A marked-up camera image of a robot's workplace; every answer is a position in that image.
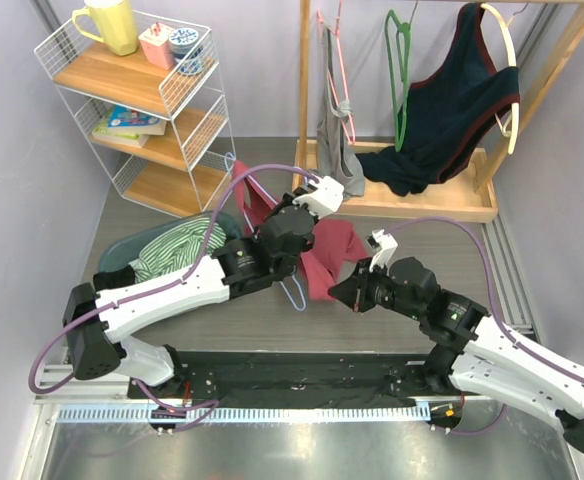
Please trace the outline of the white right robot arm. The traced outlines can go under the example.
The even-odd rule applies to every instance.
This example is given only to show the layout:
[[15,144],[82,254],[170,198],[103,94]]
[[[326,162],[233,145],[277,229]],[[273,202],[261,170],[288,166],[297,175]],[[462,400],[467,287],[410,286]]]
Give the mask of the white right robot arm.
[[495,399],[558,430],[584,454],[584,366],[442,288],[416,258],[391,267],[364,259],[329,294],[355,312],[383,307],[417,321],[435,344],[423,371],[432,393],[455,389]]

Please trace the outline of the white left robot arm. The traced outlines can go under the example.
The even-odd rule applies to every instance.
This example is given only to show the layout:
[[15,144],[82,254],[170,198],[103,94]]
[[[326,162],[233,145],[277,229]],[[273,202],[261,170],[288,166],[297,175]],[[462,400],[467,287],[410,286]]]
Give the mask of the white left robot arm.
[[93,380],[119,373],[139,380],[162,398],[177,397],[185,374],[176,350],[152,346],[135,333],[161,320],[270,288],[294,274],[314,243],[314,212],[286,195],[251,236],[232,239],[173,273],[98,290],[71,290],[63,316],[72,378]]

